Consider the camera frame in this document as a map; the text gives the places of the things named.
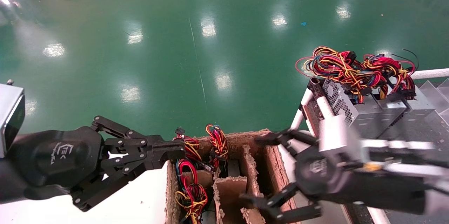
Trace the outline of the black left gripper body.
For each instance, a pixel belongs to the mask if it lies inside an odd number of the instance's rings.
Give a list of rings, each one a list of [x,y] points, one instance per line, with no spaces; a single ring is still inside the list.
[[[102,136],[90,127],[18,135],[7,152],[7,198],[69,194],[97,175]]]

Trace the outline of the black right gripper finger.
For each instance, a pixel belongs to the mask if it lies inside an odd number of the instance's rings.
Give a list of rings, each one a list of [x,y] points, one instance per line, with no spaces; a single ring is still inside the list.
[[[255,143],[261,146],[282,145],[289,154],[298,154],[299,152],[293,148],[291,141],[304,143],[308,146],[316,146],[319,140],[314,136],[300,132],[294,129],[285,129],[278,133],[269,132],[255,138]]]
[[[297,192],[302,192],[300,187],[296,183],[290,183],[281,192],[269,198],[255,197],[249,194],[241,194],[240,198],[252,208],[257,208],[267,214],[278,224],[292,224],[321,217],[321,205],[314,197],[311,198],[310,205],[288,211],[281,210],[281,206],[292,199]]]

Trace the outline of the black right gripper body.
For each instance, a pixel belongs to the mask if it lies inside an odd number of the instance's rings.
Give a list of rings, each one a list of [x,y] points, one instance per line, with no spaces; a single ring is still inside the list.
[[[353,173],[347,169],[351,159],[347,153],[330,152],[330,157],[326,157],[317,146],[309,146],[296,154],[295,161],[295,184],[311,203],[355,202]]]

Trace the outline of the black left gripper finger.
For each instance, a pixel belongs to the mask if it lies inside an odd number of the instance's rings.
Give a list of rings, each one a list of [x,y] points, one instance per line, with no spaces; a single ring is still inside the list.
[[[152,150],[100,162],[100,171],[79,190],[72,191],[73,204],[87,212],[106,200],[145,171],[160,169],[169,160],[182,159],[184,150]]]
[[[138,152],[161,152],[169,154],[183,154],[184,142],[180,140],[164,141],[160,135],[144,136],[124,125],[96,116],[91,128],[95,132],[104,132],[112,138],[103,141],[104,148],[111,154],[136,154]]]

